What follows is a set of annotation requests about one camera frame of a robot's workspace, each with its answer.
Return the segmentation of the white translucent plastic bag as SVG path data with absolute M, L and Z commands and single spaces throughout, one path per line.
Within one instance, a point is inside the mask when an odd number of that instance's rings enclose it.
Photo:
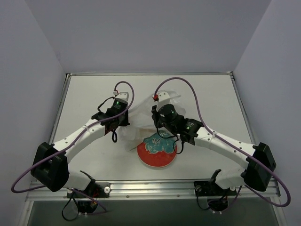
M 144 100 L 129 109 L 129 123 L 118 130 L 118 138 L 125 150 L 135 149 L 142 141 L 156 132 L 152 119 L 152 107 L 158 103 L 153 99 L 154 95 L 148 95 Z

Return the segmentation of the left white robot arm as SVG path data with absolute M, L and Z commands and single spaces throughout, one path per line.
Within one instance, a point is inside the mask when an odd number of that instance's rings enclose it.
M 119 126 L 129 125 L 127 107 L 128 102 L 125 99 L 116 97 L 105 113 L 97 112 L 84 126 L 69 136 L 53 144 L 44 142 L 39 145 L 31 175 L 52 192 L 73 188 L 83 197 L 92 196 L 95 180 L 83 171 L 69 171 L 68 164 L 95 140 L 114 132 Z

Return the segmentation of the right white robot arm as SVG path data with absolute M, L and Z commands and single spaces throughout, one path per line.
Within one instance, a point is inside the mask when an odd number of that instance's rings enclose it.
M 235 186 L 247 186 L 255 191 L 266 191 L 276 162 L 268 145 L 237 141 L 215 131 L 209 132 L 204 124 L 178 114 L 172 104 L 151 108 L 156 128 L 165 128 L 184 143 L 207 148 L 239 165 L 238 169 L 217 169 L 209 180 L 214 194 Z

